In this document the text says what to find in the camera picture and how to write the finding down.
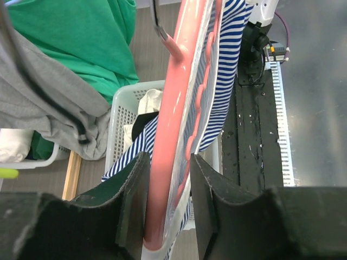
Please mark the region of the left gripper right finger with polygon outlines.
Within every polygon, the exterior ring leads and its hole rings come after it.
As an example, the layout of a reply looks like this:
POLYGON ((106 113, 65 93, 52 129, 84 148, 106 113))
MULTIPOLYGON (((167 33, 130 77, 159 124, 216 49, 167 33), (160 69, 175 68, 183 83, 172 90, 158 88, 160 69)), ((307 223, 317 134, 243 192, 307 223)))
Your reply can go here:
POLYGON ((273 187, 256 196, 199 155, 190 179, 200 259, 346 259, 346 188, 273 187))

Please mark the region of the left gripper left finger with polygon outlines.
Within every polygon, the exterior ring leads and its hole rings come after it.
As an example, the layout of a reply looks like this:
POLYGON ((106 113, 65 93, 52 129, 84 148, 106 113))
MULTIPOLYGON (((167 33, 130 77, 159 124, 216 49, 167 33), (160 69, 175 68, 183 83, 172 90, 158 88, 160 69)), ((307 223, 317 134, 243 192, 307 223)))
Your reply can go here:
POLYGON ((1 259, 140 259, 149 171, 141 152, 71 201, 1 193, 1 259))

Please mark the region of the lime green hanger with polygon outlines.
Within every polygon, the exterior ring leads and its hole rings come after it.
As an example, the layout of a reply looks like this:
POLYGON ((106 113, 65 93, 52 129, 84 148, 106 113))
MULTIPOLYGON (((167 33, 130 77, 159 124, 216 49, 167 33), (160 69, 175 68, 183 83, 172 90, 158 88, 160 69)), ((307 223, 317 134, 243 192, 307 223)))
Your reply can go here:
POLYGON ((19 171, 16 169, 1 168, 0 178, 1 179, 15 179, 19 175, 19 171))

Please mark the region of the blue white striped tank top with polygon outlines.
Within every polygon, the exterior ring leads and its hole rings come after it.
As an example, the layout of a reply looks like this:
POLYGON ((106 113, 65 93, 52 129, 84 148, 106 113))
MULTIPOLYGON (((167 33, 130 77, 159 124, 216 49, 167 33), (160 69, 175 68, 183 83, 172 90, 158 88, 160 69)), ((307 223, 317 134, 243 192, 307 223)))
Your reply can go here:
MULTIPOLYGON (((201 99, 201 108, 203 112, 206 112, 209 115, 208 121, 204 128, 204 132, 197 136, 199 140, 199 147, 196 152, 191 153, 190 159, 194 154, 202 152, 206 148, 208 148, 208 146, 212 142, 214 142, 214 140, 222 130, 228 112, 230 96, 237 71, 237 63, 239 60, 243 29, 246 26, 250 12, 252 11, 252 8, 247 6, 246 1, 222 2, 224 4, 224 7, 221 11, 220 31, 217 35, 215 47, 213 49, 213 57, 211 58, 210 73, 213 75, 213 77, 209 79, 207 88, 204 91, 201 99)), ((158 116, 145 126, 139 137, 136 138, 136 140, 130 145, 129 148, 127 148, 126 150, 124 150, 123 148, 123 154, 102 176, 103 181, 108 180, 109 178, 123 170, 140 152, 144 152, 149 155, 151 168, 152 152, 156 136, 157 124, 158 116)), ((190 216, 190 191, 191 180, 188 202, 186 204, 185 212, 181 220, 176 238, 179 232, 184 229, 190 216)), ((143 234, 142 256, 140 259, 169 259, 175 244, 175 240, 172 242, 171 246, 166 250, 166 252, 155 253, 153 251, 148 251, 144 247, 143 234)))

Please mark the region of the pink hanger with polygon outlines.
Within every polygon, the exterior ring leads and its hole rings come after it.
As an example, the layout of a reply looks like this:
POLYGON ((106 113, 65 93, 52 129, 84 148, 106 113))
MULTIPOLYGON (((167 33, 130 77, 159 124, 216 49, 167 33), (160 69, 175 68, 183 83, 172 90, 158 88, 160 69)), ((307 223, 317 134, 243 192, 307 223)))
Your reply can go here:
POLYGON ((189 197, 190 155, 199 147, 208 113, 201 108, 211 58, 220 31, 222 1, 183 1, 174 36, 159 21, 151 2, 155 30, 170 53, 152 152, 144 247, 166 252, 175 240, 189 197))

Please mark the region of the black tank top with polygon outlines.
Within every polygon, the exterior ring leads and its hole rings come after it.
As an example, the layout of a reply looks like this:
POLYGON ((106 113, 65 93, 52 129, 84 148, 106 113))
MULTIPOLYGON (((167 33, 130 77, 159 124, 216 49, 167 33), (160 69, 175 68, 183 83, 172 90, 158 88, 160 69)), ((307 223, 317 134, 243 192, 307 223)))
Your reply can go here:
POLYGON ((159 111, 155 111, 151 113, 139 114, 137 116, 132 126, 132 132, 131 132, 132 141, 135 141, 136 138, 139 137, 140 133, 144 130, 145 126, 150 121, 155 119, 158 116, 158 114, 159 114, 159 111))

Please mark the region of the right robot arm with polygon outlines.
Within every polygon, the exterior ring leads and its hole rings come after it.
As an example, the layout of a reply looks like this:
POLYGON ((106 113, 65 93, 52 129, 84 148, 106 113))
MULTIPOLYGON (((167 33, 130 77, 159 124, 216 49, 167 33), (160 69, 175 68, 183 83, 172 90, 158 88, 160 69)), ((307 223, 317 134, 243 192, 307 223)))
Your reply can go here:
POLYGON ((269 43, 267 34, 278 1, 246 1, 246 4, 252 11, 242 34, 237 76, 241 86, 255 86, 261 83, 266 68, 264 48, 269 43))

